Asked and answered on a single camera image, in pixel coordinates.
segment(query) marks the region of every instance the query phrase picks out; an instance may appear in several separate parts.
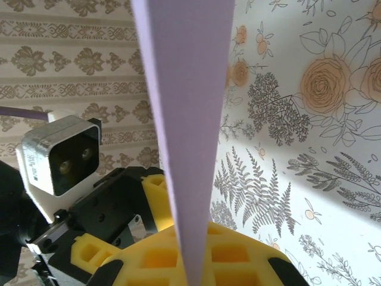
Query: rose illustration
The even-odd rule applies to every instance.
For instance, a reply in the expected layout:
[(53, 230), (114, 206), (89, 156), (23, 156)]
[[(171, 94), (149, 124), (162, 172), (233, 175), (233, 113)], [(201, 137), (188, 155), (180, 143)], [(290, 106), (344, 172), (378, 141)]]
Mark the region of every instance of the rose illustration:
[(371, 16), (376, 21), (381, 21), (381, 1), (380, 0), (377, 1), (376, 6), (371, 12)]
[(351, 83), (364, 98), (381, 102), (381, 58), (373, 61), (369, 68), (356, 70), (351, 76)]
[(241, 26), (237, 30), (237, 36), (235, 37), (237, 45), (241, 45), (246, 42), (246, 34), (247, 34), (247, 31), (245, 26)]
[(328, 116), (343, 103), (351, 72), (342, 60), (316, 60), (304, 73), (300, 88), (306, 108)]
[(229, 86), (229, 81), (230, 81), (230, 65), (228, 65), (226, 69), (225, 89), (227, 89), (227, 87)]
[(243, 86), (248, 81), (248, 65), (246, 61), (239, 61), (232, 67), (232, 80), (238, 86)]

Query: fern illustration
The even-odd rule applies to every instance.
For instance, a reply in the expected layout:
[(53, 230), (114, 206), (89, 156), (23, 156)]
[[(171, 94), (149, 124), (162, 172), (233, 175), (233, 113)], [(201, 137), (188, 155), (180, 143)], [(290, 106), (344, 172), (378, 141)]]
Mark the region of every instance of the fern illustration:
[[(332, 172), (319, 168), (318, 161), (308, 154), (300, 154), (296, 160), (289, 160), (287, 169), (296, 171), (297, 176), (307, 176), (307, 182), (312, 183), (314, 189), (326, 192), (335, 189), (345, 199), (344, 205), (351, 209), (361, 212), (381, 209), (381, 192), (376, 188), (380, 185), (377, 176), (350, 155), (343, 152), (340, 155), (335, 156), (335, 161), (326, 162), (333, 167)], [(360, 191), (344, 188), (340, 186), (342, 183), (360, 188)], [(381, 222), (381, 212), (372, 213), (370, 219)]]
[(255, 130), (252, 124), (244, 123), (243, 119), (229, 122), (229, 115), (223, 117), (220, 125), (220, 133), (225, 137), (226, 141), (229, 141), (231, 137), (238, 139), (239, 135), (242, 135), (249, 140), (254, 138)]
[(269, 135), (278, 146), (291, 145), (294, 135), (299, 142), (304, 142), (310, 118), (300, 114), (293, 95), (281, 97), (277, 88), (278, 81), (272, 73), (257, 74), (254, 84), (250, 85), (248, 111), (254, 121), (254, 131), (259, 133), (268, 124)]
[(333, 279), (346, 280), (349, 286), (361, 286), (361, 280), (354, 277), (352, 268), (350, 267), (347, 260), (344, 260), (339, 253), (333, 254), (331, 258), (325, 258), (323, 250), (317, 247), (316, 243), (312, 240), (309, 235), (301, 235), (299, 238), (299, 243), (303, 246), (303, 250), (308, 253), (311, 258), (317, 256), (321, 259), (317, 263), (317, 267), (322, 271), (326, 272), (328, 275), (332, 276)]
[(210, 214), (215, 223), (223, 225), (234, 231), (237, 230), (237, 224), (233, 219), (232, 212), (223, 201), (213, 201), (212, 208), (210, 209)]
[(251, 170), (247, 170), (233, 147), (232, 158), (227, 153), (226, 164), (221, 162), (221, 170), (216, 174), (214, 186), (235, 214), (243, 209), (243, 225), (252, 219), (252, 230), (255, 234), (264, 225), (275, 225), (281, 237), (284, 223), (293, 234), (297, 221), (291, 215), (291, 183), (281, 193), (275, 161), (273, 160), (270, 182), (267, 182), (256, 159), (248, 150), (246, 152), (252, 165)]

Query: camera housing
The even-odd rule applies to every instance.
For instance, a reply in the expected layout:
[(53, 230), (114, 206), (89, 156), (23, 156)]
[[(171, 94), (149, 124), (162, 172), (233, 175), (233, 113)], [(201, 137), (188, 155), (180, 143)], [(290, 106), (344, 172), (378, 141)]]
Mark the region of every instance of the camera housing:
[(77, 116), (28, 131), (21, 149), (29, 182), (56, 197), (64, 195), (98, 168), (100, 141), (99, 126)]

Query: floral wallpaper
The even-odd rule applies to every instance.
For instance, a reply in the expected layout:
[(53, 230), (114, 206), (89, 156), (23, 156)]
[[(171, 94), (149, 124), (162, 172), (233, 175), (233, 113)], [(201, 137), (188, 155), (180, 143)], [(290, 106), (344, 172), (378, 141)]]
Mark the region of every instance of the floral wallpaper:
[(381, 286), (381, 1), (236, 0), (213, 219)]
[[(99, 176), (158, 166), (157, 136), (129, 1), (1, 0), (0, 103), (102, 120)], [(0, 160), (17, 167), (24, 133), (46, 124), (0, 116)], [(31, 254), (8, 285), (39, 285)]]

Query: yellow foam grid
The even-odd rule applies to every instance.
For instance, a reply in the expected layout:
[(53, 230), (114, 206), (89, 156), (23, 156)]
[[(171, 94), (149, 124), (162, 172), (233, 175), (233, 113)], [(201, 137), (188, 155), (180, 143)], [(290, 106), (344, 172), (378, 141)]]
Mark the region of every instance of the yellow foam grid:
[(120, 252), (119, 248), (90, 234), (75, 240), (71, 246), (70, 262), (90, 274), (94, 274), (107, 258)]
[[(202, 286), (283, 286), (268, 263), (288, 258), (250, 237), (210, 222)], [(113, 286), (186, 286), (174, 227), (109, 257), (124, 265)]]
[(142, 181), (145, 196), (158, 231), (173, 226), (164, 175), (150, 175)]

